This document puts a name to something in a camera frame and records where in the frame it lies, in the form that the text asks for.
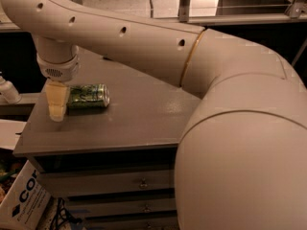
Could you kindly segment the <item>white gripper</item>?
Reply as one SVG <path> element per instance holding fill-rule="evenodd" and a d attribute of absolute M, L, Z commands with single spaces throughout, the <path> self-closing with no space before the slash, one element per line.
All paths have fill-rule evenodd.
<path fill-rule="evenodd" d="M 70 87 L 63 82 L 71 81 L 80 69 L 79 58 L 63 63 L 52 63 L 40 56 L 36 56 L 41 74 L 49 79 L 45 84 L 46 98 L 50 118 L 55 122 L 61 122 L 66 113 Z"/>

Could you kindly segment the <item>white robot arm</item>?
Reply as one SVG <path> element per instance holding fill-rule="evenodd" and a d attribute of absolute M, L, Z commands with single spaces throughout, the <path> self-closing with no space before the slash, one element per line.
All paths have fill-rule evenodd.
<path fill-rule="evenodd" d="M 67 70 L 83 47 L 197 96 L 175 165 L 180 230 L 307 230 L 307 98 L 278 53 L 229 34 L 83 6 L 1 0 Z"/>

